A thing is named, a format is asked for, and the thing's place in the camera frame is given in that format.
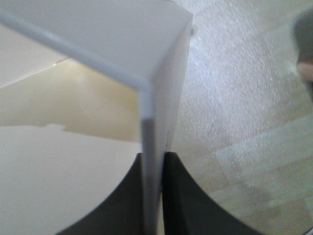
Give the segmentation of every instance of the floor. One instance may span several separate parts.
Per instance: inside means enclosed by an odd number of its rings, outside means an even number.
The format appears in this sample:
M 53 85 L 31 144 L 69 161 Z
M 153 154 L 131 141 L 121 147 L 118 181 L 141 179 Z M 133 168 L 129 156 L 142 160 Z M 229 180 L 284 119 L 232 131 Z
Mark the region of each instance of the floor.
M 296 72 L 292 23 L 313 1 L 177 3 L 194 27 L 172 150 L 248 225 L 304 233 L 313 225 L 313 104 Z

